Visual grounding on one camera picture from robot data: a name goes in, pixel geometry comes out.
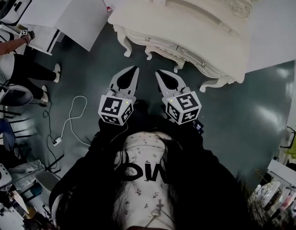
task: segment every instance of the person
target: person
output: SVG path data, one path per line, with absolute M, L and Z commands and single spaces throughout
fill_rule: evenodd
M 49 101 L 46 86 L 37 87 L 28 78 L 36 80 L 54 81 L 60 80 L 61 67 L 55 65 L 54 71 L 50 71 L 23 55 L 12 54 L 15 49 L 23 44 L 29 44 L 31 37 L 28 35 L 0 43 L 0 87 L 9 84 L 17 84 L 31 91 L 35 99 L 45 103 Z
M 203 149 L 196 123 L 147 109 L 137 101 L 124 126 L 99 121 L 86 156 L 51 192 L 57 229 L 284 229 L 258 205 L 250 210 L 237 180 Z

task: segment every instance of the blue chair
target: blue chair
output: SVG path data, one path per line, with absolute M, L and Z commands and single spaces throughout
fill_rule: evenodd
M 23 120 L 19 121 L 13 121 L 11 123 L 19 123 Z M 28 136 L 15 136 L 15 133 L 18 133 L 18 131 L 14 132 L 10 122 L 5 118 L 0 118 L 0 135 L 3 135 L 3 145 L 6 150 L 12 151 L 15 145 L 15 140 L 17 138 L 24 138 L 24 137 L 30 137 Z

